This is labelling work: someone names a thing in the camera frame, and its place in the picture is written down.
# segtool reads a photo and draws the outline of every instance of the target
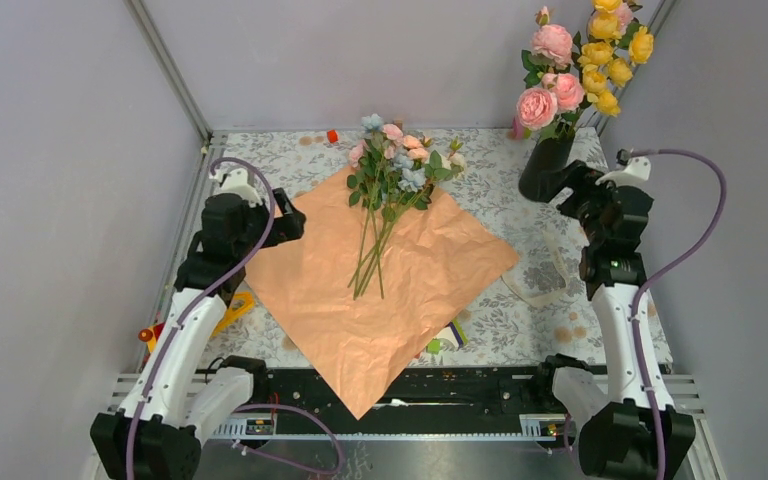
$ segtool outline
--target green object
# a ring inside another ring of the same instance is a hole
[[[425,351],[432,355],[437,355],[440,353],[440,340],[435,338],[428,342],[428,346],[425,347]]]

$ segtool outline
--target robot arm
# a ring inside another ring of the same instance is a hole
[[[189,479],[198,467],[201,446],[216,427],[238,406],[262,393],[253,374],[265,371],[265,364],[230,357],[187,408],[192,372],[245,278],[245,268],[205,292],[250,254],[269,224],[270,212],[244,169],[222,171],[213,178],[221,182],[220,188],[205,201],[202,229],[193,236],[178,268],[172,305],[157,347],[119,410],[99,413],[91,427],[90,437],[112,479],[126,478],[131,422],[138,422],[133,447],[135,478]],[[275,189],[273,196],[282,216],[274,219],[263,247],[299,239],[304,233],[304,214],[293,208],[283,190]],[[188,309],[198,298],[201,300]],[[152,385],[147,395],[146,385]]]
[[[648,293],[632,315],[635,295],[646,281],[643,261],[635,250],[648,222],[652,199],[636,188],[649,177],[649,161],[633,159],[625,169],[603,174],[576,161],[544,177],[541,200],[548,202],[564,188],[570,195],[559,207],[576,218],[589,245],[582,250],[581,279],[599,319],[608,368],[608,393],[593,381],[587,366],[570,357],[547,359],[538,382],[570,412],[579,436],[581,468],[586,475],[611,479],[653,479],[657,472],[653,417],[661,419],[666,446],[666,479],[677,472],[695,437],[692,417],[675,411],[664,385],[649,333]],[[646,372],[635,351],[632,318],[639,322]],[[644,386],[643,375],[651,380]],[[651,389],[658,411],[650,408]]]

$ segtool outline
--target cable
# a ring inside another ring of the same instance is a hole
[[[720,217],[723,214],[723,207],[726,203],[726,176],[720,167],[717,166],[712,160],[699,155],[698,153],[691,152],[689,150],[680,150],[673,148],[663,148],[660,150],[640,150],[631,153],[631,158],[644,157],[653,155],[681,155],[684,157],[698,160],[707,165],[714,174],[717,175],[717,180],[720,182],[720,198],[717,202],[717,210],[714,212],[714,216],[711,218],[711,223],[708,224],[708,228],[705,229],[705,233],[681,256],[667,264],[667,266],[658,270],[654,275],[649,277],[646,282],[637,290],[634,294],[634,298],[631,302],[631,327],[634,334],[634,351],[637,354],[637,364],[640,367],[641,377],[643,380],[643,386],[646,389],[646,396],[649,397],[649,405],[652,408],[652,418],[655,424],[655,443],[658,450],[658,473],[657,480],[664,480],[667,470],[667,451],[664,446],[664,426],[661,423],[661,414],[658,408],[658,400],[655,398],[655,392],[652,390],[652,379],[649,378],[649,368],[646,365],[646,356],[643,353],[643,338],[640,333],[640,319],[637,318],[637,312],[640,308],[640,300],[643,298],[643,294],[652,287],[652,284],[657,282],[667,272],[675,268],[681,262],[687,260],[688,257],[696,253],[702,244],[704,244],[708,237],[711,236],[711,232],[714,231],[714,227],[720,221]]]
[[[276,405],[272,403],[253,403],[251,405],[241,405],[236,410],[234,410],[234,413],[239,412],[247,412],[249,410],[284,410],[287,412],[293,412],[298,413],[299,415],[307,418],[308,420],[312,421],[316,424],[319,428],[322,429],[323,432],[325,432],[326,435],[331,439],[331,443],[334,445],[334,449],[337,450],[337,465],[332,468],[331,470],[322,470],[316,467],[309,467],[307,465],[304,465],[302,463],[290,460],[288,458],[284,458],[278,455],[272,455],[271,453],[261,452],[260,450],[255,450],[252,448],[248,448],[246,446],[243,446],[242,448],[238,447],[237,444],[234,444],[235,448],[240,448],[240,450],[243,451],[243,455],[245,455],[247,452],[251,452],[255,455],[261,456],[263,458],[268,458],[270,460],[274,460],[279,463],[283,463],[285,465],[290,465],[291,467],[298,468],[299,470],[304,470],[308,473],[313,473],[317,475],[335,475],[340,472],[340,470],[343,469],[343,466],[346,464],[346,455],[343,452],[343,447],[340,446],[340,442],[337,440],[337,437],[334,436],[334,432],[331,431],[330,428],[328,428],[327,425],[322,423],[322,420],[316,418],[315,416],[311,415],[310,413],[306,412],[305,410],[302,410],[298,407],[293,407],[290,405]]]
[[[219,288],[220,285],[225,283],[225,281],[232,276],[236,275],[237,272],[239,272],[244,266],[246,266],[247,263],[249,263],[249,260],[251,260],[254,254],[257,253],[257,251],[260,250],[260,247],[263,246],[264,242],[266,242],[266,237],[269,236],[269,232],[272,230],[272,224],[275,221],[275,205],[277,202],[275,201],[275,195],[272,194],[272,187],[269,185],[269,181],[266,180],[266,177],[263,175],[263,173],[261,173],[260,170],[258,170],[249,162],[233,157],[222,157],[215,160],[210,164],[210,173],[215,174],[216,167],[219,166],[219,164],[225,162],[242,165],[246,170],[253,173],[263,184],[263,187],[266,189],[266,193],[269,196],[269,216],[266,219],[266,227],[263,230],[263,234],[261,234],[257,242],[255,242],[251,251],[240,261],[240,263],[229,270],[225,275],[221,276],[218,280],[213,282],[213,284],[204,289],[201,293],[196,295],[196,297],[184,308],[181,314],[178,315],[178,320],[176,321],[175,325],[167,325],[167,327],[170,328],[169,336],[166,337],[166,341],[163,342],[163,345],[160,346],[160,349],[157,352],[157,359],[151,366],[151,370],[149,371],[148,377],[146,378],[146,383],[143,386],[143,390],[141,392],[143,399],[137,403],[137,406],[134,409],[134,415],[131,417],[131,424],[128,427],[128,439],[125,444],[125,477],[127,480],[134,480],[134,441],[137,437],[137,425],[140,423],[140,416],[142,415],[143,408],[145,407],[145,399],[148,398],[148,394],[151,392],[151,389],[154,386],[154,378],[157,376],[160,364],[163,361],[163,358],[166,356],[166,351],[169,349],[169,345],[172,344],[172,340],[174,340],[175,335],[178,333],[178,330],[184,323],[184,320],[186,320],[187,316],[190,314],[190,312],[192,312],[196,305],[204,300],[210,292]]]

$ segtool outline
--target blue flower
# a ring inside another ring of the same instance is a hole
[[[384,126],[384,119],[379,117],[377,113],[373,113],[368,117],[361,118],[360,124],[363,125],[367,132],[377,132]]]
[[[397,153],[396,156],[393,157],[393,166],[410,170],[413,168],[413,160],[404,153]]]
[[[402,169],[402,179],[399,180],[399,188],[406,192],[418,192],[425,186],[425,170]]]

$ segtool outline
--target gray wall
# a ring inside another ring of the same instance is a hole
[[[216,129],[509,126],[545,0],[146,0]],[[658,0],[638,12],[651,16]],[[554,0],[585,24],[588,0]]]
[[[199,142],[122,1],[0,2],[0,479],[74,479]]]
[[[676,361],[696,375],[730,480],[768,478],[768,2],[681,1],[603,135],[689,148],[725,170],[729,199],[709,243],[655,288]],[[643,252],[650,272],[698,238],[716,180],[656,158]]]

